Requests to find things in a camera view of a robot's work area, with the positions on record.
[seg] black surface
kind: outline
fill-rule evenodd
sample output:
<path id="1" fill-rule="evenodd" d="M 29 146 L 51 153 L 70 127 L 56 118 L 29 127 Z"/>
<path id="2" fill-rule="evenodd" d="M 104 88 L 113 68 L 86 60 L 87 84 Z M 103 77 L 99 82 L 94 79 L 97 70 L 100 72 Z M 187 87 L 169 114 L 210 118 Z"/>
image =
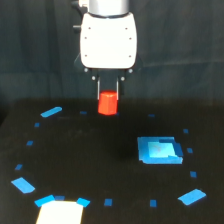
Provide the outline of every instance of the black surface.
<path id="1" fill-rule="evenodd" d="M 40 117 L 54 106 L 63 111 Z M 119 112 L 98 115 L 95 101 L 18 103 L 0 129 L 0 223 L 35 223 L 34 201 L 50 194 L 89 199 L 82 224 L 223 223 L 224 108 L 138 101 L 120 102 Z M 141 136 L 174 136 L 182 145 L 183 164 L 142 164 Z M 33 146 L 26 146 L 28 140 Z M 23 164 L 21 171 L 14 170 L 17 164 Z M 20 192 L 11 184 L 19 177 L 36 190 Z M 196 188 L 207 197 L 191 206 L 177 200 Z M 105 198 L 113 199 L 112 207 L 104 207 Z M 157 208 L 149 207 L 150 199 L 157 200 Z"/>

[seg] light blue square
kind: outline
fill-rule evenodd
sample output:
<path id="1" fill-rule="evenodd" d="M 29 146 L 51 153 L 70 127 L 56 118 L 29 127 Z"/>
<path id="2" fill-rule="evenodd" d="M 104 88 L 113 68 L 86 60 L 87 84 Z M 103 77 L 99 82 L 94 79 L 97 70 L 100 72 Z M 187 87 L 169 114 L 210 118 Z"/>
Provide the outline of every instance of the light blue square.
<path id="1" fill-rule="evenodd" d="M 47 197 L 41 198 L 41 199 L 35 201 L 34 203 L 37 205 L 37 207 L 41 207 L 42 205 L 44 205 L 50 201 L 55 201 L 53 195 L 49 195 Z"/>
<path id="2" fill-rule="evenodd" d="M 188 129 L 183 129 L 183 132 L 184 132 L 184 134 L 188 134 L 189 133 Z"/>
<path id="3" fill-rule="evenodd" d="M 28 141 L 28 142 L 26 143 L 26 145 L 27 145 L 27 146 L 31 146 L 31 145 L 33 145 L 33 141 Z"/>
<path id="4" fill-rule="evenodd" d="M 112 199 L 105 199 L 104 206 L 112 206 Z"/>
<path id="5" fill-rule="evenodd" d="M 83 199 L 83 198 L 79 198 L 77 200 L 77 204 L 82 205 L 83 207 L 87 207 L 89 205 L 90 201 Z"/>
<path id="6" fill-rule="evenodd" d="M 195 171 L 190 172 L 191 177 L 197 178 L 197 173 Z"/>
<path id="7" fill-rule="evenodd" d="M 65 196 L 54 196 L 55 201 L 64 201 Z"/>
<path id="8" fill-rule="evenodd" d="M 193 153 L 193 149 L 192 148 L 187 148 L 187 152 L 188 153 Z"/>
<path id="9" fill-rule="evenodd" d="M 157 207 L 156 200 L 150 200 L 150 207 L 153 207 L 153 208 L 156 208 Z"/>
<path id="10" fill-rule="evenodd" d="M 31 184 L 29 184 L 26 180 L 24 180 L 22 177 L 11 181 L 11 183 L 14 186 L 16 186 L 20 191 L 22 191 L 24 194 L 31 193 L 35 190 L 35 188 Z"/>
<path id="11" fill-rule="evenodd" d="M 17 166 L 16 166 L 16 168 L 15 168 L 15 170 L 20 170 L 21 168 L 22 168 L 22 164 L 18 164 Z"/>
<path id="12" fill-rule="evenodd" d="M 172 143 L 148 142 L 149 157 L 167 158 L 168 156 L 176 157 Z"/>
<path id="13" fill-rule="evenodd" d="M 198 189 L 195 189 L 181 197 L 178 198 L 178 200 L 182 201 L 185 205 L 190 205 L 201 198 L 204 198 L 206 194 Z"/>

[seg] red block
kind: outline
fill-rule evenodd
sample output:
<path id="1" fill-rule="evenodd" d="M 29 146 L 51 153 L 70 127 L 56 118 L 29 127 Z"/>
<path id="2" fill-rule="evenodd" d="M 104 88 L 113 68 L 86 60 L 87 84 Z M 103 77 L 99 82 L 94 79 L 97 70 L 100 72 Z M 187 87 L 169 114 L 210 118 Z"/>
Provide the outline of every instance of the red block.
<path id="1" fill-rule="evenodd" d="M 104 115 L 117 113 L 117 92 L 103 91 L 100 93 L 98 113 Z"/>

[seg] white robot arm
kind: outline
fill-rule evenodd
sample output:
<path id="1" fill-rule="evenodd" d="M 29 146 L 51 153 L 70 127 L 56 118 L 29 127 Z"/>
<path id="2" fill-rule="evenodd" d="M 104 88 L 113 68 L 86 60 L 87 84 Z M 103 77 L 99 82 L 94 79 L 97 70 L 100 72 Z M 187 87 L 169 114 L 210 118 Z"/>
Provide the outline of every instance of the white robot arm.
<path id="1" fill-rule="evenodd" d="M 137 54 L 135 20 L 129 0 L 80 0 L 87 7 L 81 25 L 80 54 L 86 68 L 128 69 Z"/>

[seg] blue tape marker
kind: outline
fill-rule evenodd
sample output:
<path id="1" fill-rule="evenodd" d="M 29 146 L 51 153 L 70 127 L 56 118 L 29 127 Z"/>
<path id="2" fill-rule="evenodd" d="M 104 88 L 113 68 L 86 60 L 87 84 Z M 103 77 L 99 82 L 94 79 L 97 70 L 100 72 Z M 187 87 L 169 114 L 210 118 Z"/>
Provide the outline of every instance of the blue tape marker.
<path id="1" fill-rule="evenodd" d="M 88 200 L 86 200 L 86 199 L 83 199 L 83 198 L 79 198 L 79 199 L 77 200 L 77 204 L 82 205 L 83 207 L 88 206 L 89 203 L 90 203 L 90 201 L 88 201 Z"/>
<path id="2" fill-rule="evenodd" d="M 197 173 L 195 171 L 190 172 L 191 177 L 197 178 Z"/>
<path id="3" fill-rule="evenodd" d="M 34 127 L 35 128 L 39 128 L 40 127 L 40 123 L 35 123 Z"/>
<path id="4" fill-rule="evenodd" d="M 178 198 L 178 200 L 182 201 L 185 205 L 190 205 L 201 198 L 204 198 L 206 194 L 198 189 L 195 189 L 181 197 Z"/>
<path id="5" fill-rule="evenodd" d="M 112 199 L 105 199 L 104 206 L 112 206 Z"/>
<path id="6" fill-rule="evenodd" d="M 46 204 L 50 201 L 55 201 L 53 195 L 49 195 L 47 197 L 41 198 L 39 200 L 36 200 L 34 203 L 37 205 L 37 207 L 41 207 L 43 204 Z"/>
<path id="7" fill-rule="evenodd" d="M 22 166 L 23 166 L 22 164 L 18 164 L 18 165 L 16 166 L 15 170 L 21 170 Z"/>
<path id="8" fill-rule="evenodd" d="M 35 190 L 35 188 L 31 184 L 29 184 L 26 180 L 24 180 L 22 177 L 11 181 L 11 183 L 14 186 L 16 186 L 20 191 L 22 191 L 24 194 L 31 193 Z"/>
<path id="9" fill-rule="evenodd" d="M 150 200 L 150 207 L 156 208 L 157 207 L 157 201 L 156 200 Z"/>
<path id="10" fill-rule="evenodd" d="M 192 148 L 187 148 L 187 152 L 188 153 L 193 153 L 193 149 Z"/>
<path id="11" fill-rule="evenodd" d="M 80 114 L 81 114 L 81 115 L 86 115 L 87 112 L 86 112 L 86 111 L 80 111 Z"/>
<path id="12" fill-rule="evenodd" d="M 188 134 L 189 133 L 188 129 L 183 129 L 183 132 L 184 132 L 184 134 Z"/>
<path id="13" fill-rule="evenodd" d="M 58 113 L 60 111 L 62 111 L 62 108 L 61 107 L 55 107 L 55 108 L 53 108 L 51 110 L 48 110 L 48 111 L 42 113 L 41 116 L 42 117 L 49 117 L 49 116 L 51 116 L 53 114 L 56 114 L 56 113 Z"/>
<path id="14" fill-rule="evenodd" d="M 28 141 L 28 142 L 26 143 L 26 145 L 27 145 L 27 146 L 31 146 L 31 145 L 33 145 L 33 141 Z"/>
<path id="15" fill-rule="evenodd" d="M 65 196 L 54 196 L 55 201 L 64 201 Z"/>
<path id="16" fill-rule="evenodd" d="M 155 114 L 149 114 L 148 117 L 155 117 Z"/>

